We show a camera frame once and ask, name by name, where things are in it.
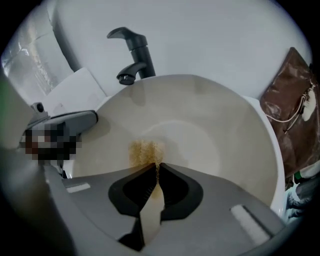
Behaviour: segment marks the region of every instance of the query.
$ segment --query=white cord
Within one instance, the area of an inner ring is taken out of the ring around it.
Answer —
[[[287,123],[287,122],[290,122],[290,121],[299,113],[300,108],[301,108],[301,106],[302,106],[302,104],[303,104],[303,102],[304,102],[304,100],[305,100],[306,98],[307,98],[307,97],[306,97],[304,94],[301,96],[301,100],[300,100],[298,109],[296,110],[296,112],[294,113],[294,115],[291,116],[291,118],[288,119],[288,120],[281,121],[281,120],[278,120],[278,119],[273,118],[272,116],[270,116],[270,115],[268,115],[268,114],[265,114],[265,115],[266,115],[268,118],[270,118],[270,119],[272,119],[272,120],[274,120],[274,121],[277,121],[277,122],[279,122],[279,123]]]

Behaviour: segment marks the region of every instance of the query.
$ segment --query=black faucet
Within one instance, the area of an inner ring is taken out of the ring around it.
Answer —
[[[126,86],[133,85],[137,72],[139,72],[141,79],[156,75],[147,46],[147,39],[143,34],[137,34],[126,27],[118,27],[112,30],[106,37],[125,39],[134,60],[133,64],[122,69],[116,76],[120,84]]]

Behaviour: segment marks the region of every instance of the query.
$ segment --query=white wall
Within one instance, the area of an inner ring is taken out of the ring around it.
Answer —
[[[310,47],[289,15],[267,0],[59,0],[55,35],[76,71],[87,67],[107,95],[133,62],[126,26],[144,34],[156,74],[195,74],[258,98],[290,47],[311,62]]]

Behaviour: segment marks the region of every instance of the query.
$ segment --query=brown bag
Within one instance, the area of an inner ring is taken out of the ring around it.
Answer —
[[[303,107],[299,109],[297,119],[289,122],[269,118],[279,142],[286,178],[320,160],[319,84],[295,48],[290,48],[278,74],[260,100],[267,115],[281,121],[288,120],[298,110],[302,95],[312,84],[315,85],[316,106],[309,120],[302,118]]]

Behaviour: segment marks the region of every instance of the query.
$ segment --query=pixelated area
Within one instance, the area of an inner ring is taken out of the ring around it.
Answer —
[[[64,123],[46,124],[43,129],[26,130],[20,142],[27,155],[41,164],[69,160],[82,147],[81,137],[70,134]]]

